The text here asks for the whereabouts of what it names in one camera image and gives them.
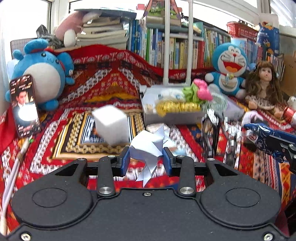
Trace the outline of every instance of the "brown doll hair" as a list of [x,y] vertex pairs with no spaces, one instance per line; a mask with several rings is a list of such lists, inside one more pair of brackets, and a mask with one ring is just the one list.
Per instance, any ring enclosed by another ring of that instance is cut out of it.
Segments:
[[283,95],[281,92],[279,80],[276,76],[276,71],[272,63],[268,61],[261,61],[256,65],[255,70],[251,71],[246,79],[246,92],[247,95],[258,95],[261,91],[259,70],[262,68],[271,69],[271,81],[269,86],[266,88],[266,99],[268,99],[273,105],[277,103],[280,104],[283,102]]

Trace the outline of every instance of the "man in photo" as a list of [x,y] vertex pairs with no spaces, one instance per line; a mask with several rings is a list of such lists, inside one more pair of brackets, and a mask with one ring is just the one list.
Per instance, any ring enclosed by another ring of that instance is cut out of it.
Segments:
[[17,101],[16,106],[13,108],[13,113],[15,116],[15,121],[17,124],[19,124],[20,126],[26,127],[28,125],[30,125],[30,121],[25,121],[22,120],[19,116],[19,112],[21,110],[21,108],[24,108],[26,106],[26,99],[27,99],[27,91],[23,91],[23,90],[18,90],[16,92],[16,97],[15,100]]

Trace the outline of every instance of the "white cable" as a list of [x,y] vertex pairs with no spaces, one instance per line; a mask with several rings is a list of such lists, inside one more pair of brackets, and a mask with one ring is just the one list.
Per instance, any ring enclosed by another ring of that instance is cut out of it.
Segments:
[[15,180],[18,176],[20,164],[23,162],[23,157],[29,148],[31,138],[32,138],[32,136],[30,138],[27,138],[25,140],[24,144],[22,145],[22,148],[15,159],[15,162],[13,164],[13,168],[11,170],[9,177],[8,177],[6,187],[3,192],[2,212],[1,212],[1,217],[0,217],[0,233],[4,236],[7,234],[7,221],[6,221],[7,207],[8,207],[9,201],[10,201],[12,193],[13,193],[13,189],[15,186]]

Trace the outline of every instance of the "white pole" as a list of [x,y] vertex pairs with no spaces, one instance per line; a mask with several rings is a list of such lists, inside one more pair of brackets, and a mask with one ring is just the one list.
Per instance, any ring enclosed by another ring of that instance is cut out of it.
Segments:
[[191,68],[193,54],[193,0],[188,0],[189,4],[189,23],[188,23],[188,59],[185,85],[191,84]]
[[168,67],[169,67],[169,46],[170,46],[170,0],[165,0],[165,51],[163,65],[163,85],[168,86]]

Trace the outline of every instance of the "colorful rug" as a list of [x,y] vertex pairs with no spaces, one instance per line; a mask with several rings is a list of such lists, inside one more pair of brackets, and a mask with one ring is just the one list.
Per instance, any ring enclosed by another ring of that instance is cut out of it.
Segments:
[[[15,191],[78,157],[94,161],[108,153],[120,153],[123,146],[110,147],[95,132],[92,109],[111,104],[125,111],[129,115],[132,139],[144,128],[139,85],[151,86],[162,82],[161,69],[149,66],[138,55],[129,51],[97,45],[69,53],[75,63],[75,85],[65,88],[58,110],[41,114],[43,130],[34,137],[34,142],[26,153]],[[207,71],[209,69],[194,70],[192,78],[203,78]],[[170,82],[183,82],[186,70],[172,70],[169,78]],[[196,125],[170,126],[171,139],[195,161],[203,161],[202,148],[195,141],[199,135],[200,129]],[[15,136],[11,109],[0,118],[0,137],[5,140],[0,144],[0,193],[3,193],[14,159],[23,142]],[[219,140],[218,149],[222,153],[226,147],[226,139],[220,135]],[[143,167],[143,163],[131,160],[126,176],[114,178],[116,190],[119,191],[122,187],[141,188],[142,182],[136,182],[136,179]],[[269,156],[250,153],[242,147],[238,169],[277,190],[282,197],[283,206],[295,193],[295,176],[288,172],[287,163],[278,164]],[[90,177],[88,188],[96,188],[95,178]],[[196,181],[197,191],[204,190],[203,178],[197,176]],[[160,161],[146,187],[176,187],[177,184],[178,178],[169,178]],[[8,208],[7,222],[9,231],[18,225],[11,207]]]

